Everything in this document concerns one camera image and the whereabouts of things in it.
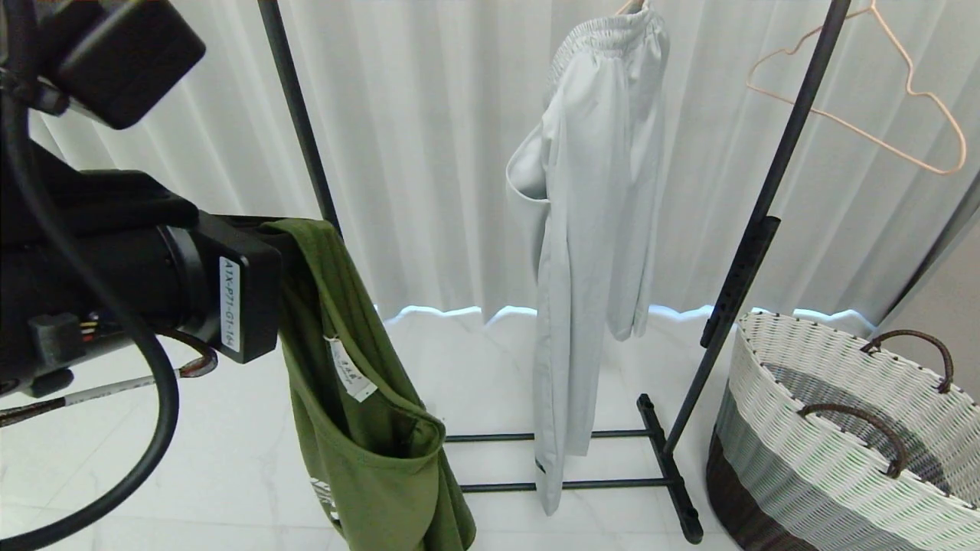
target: white tile floor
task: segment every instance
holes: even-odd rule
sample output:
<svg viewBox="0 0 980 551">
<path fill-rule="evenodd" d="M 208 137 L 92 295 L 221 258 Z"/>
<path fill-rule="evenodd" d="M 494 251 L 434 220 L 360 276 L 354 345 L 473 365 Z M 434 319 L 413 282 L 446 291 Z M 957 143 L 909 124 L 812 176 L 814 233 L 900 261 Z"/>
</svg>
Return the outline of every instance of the white tile floor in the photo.
<svg viewBox="0 0 980 551">
<path fill-rule="evenodd" d="M 600 380 L 596 429 L 642 427 L 635 409 L 651 395 L 661 420 L 680 406 L 701 358 L 703 315 L 651 315 L 646 336 L 610 339 Z M 399 353 L 430 411 L 450 433 L 531 428 L 533 317 L 520 312 L 485 326 L 478 313 L 415 312 L 389 324 Z M 178 346 L 174 363 L 189 359 Z M 134 350 L 80 366 L 74 388 L 145 373 Z M 722 357 L 676 457 L 707 533 L 700 547 L 680 534 L 662 488 L 567 491 L 546 517 L 532 493 L 470 494 L 481 551 L 735 550 L 708 506 L 703 469 L 727 372 Z M 342 551 L 307 483 L 278 352 L 181 384 L 181 418 L 171 451 L 115 513 L 55 545 L 56 550 Z M 0 400 L 0 407 L 23 402 Z M 50 523 L 87 504 L 133 465 L 156 417 L 152 389 L 65 411 L 0 433 L 0 534 Z M 531 480 L 531 444 L 448 444 L 463 482 Z M 642 439 L 598 440 L 572 458 L 567 479 L 658 476 Z"/>
</svg>

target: robotic arm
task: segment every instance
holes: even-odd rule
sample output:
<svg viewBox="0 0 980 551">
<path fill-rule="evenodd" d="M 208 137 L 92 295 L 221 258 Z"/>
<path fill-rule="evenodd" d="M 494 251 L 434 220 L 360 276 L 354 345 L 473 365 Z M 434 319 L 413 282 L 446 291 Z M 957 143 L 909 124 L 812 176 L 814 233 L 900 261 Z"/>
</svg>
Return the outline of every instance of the robotic arm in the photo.
<svg viewBox="0 0 980 551">
<path fill-rule="evenodd" d="M 159 464 L 178 397 L 156 332 L 191 335 L 238 363 L 275 347 L 282 266 L 298 251 L 289 236 L 261 232 L 265 219 L 199 211 L 144 173 L 76 171 L 29 140 L 28 109 L 71 107 L 125 128 L 190 71 L 204 43 L 167 0 L 3 8 L 0 396 L 61 390 L 73 367 L 135 343 L 160 400 L 133 470 L 80 511 L 0 541 L 16 551 L 102 518 Z"/>
</svg>

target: gray woven stripe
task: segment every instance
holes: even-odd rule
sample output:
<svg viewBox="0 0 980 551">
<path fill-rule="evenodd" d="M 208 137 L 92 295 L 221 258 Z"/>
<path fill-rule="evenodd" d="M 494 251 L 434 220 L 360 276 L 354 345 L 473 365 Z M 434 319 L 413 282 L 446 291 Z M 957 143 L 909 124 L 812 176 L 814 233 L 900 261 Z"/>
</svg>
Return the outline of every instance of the gray woven stripe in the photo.
<svg viewBox="0 0 980 551">
<path fill-rule="evenodd" d="M 772 372 L 776 380 L 781 382 L 783 386 L 793 393 L 794 397 L 805 404 L 829 403 L 851 406 L 864 410 L 885 422 L 885 425 L 892 428 L 898 434 L 899 438 L 902 439 L 902 443 L 908 449 L 907 468 L 921 476 L 922 479 L 932 482 L 944 492 L 951 493 L 953 491 L 950 483 L 946 480 L 942 462 L 933 455 L 932 451 L 929 450 L 928 446 L 922 442 L 918 435 L 912 430 L 909 430 L 901 421 L 892 419 L 881 408 L 861 400 L 847 390 L 828 384 L 810 374 L 801 373 L 775 364 L 763 363 L 762 366 Z M 895 454 L 895 450 L 892 449 L 892 444 L 888 441 L 888 437 L 867 421 L 839 412 L 823 412 L 820 415 L 831 423 L 838 425 L 844 431 L 864 440 L 869 446 L 881 452 L 881 455 L 892 457 Z"/>
<path fill-rule="evenodd" d="M 800 478 L 789 464 L 762 444 L 739 415 L 727 387 L 715 431 L 725 459 L 742 485 L 759 503 L 759 508 L 786 531 L 819 549 L 925 551 L 873 525 Z"/>
</svg>

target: woven basket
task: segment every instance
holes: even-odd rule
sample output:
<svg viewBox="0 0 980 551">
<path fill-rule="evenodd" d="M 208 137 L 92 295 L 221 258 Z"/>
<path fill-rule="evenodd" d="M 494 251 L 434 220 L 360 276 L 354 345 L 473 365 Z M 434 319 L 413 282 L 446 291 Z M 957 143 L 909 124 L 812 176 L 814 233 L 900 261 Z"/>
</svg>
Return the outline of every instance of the woven basket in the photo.
<svg viewBox="0 0 980 551">
<path fill-rule="evenodd" d="M 882 351 L 911 334 L 945 376 Z M 980 550 L 980 408 L 934 337 L 871 342 L 795 318 L 739 322 L 708 464 L 746 550 Z"/>
</svg>

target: elastic waistband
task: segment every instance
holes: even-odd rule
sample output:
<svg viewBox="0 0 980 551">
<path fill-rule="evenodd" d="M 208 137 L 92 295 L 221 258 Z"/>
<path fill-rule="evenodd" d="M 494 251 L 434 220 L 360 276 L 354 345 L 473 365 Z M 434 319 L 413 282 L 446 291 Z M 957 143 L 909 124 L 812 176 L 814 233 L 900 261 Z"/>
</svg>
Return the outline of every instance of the elastic waistband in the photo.
<svg viewBox="0 0 980 551">
<path fill-rule="evenodd" d="M 555 95 L 558 82 L 575 54 L 589 50 L 606 56 L 622 57 L 652 33 L 666 37 L 663 18 L 650 7 L 650 0 L 643 2 L 640 11 L 635 14 L 598 18 L 577 25 L 562 42 L 548 70 L 546 106 Z"/>
</svg>

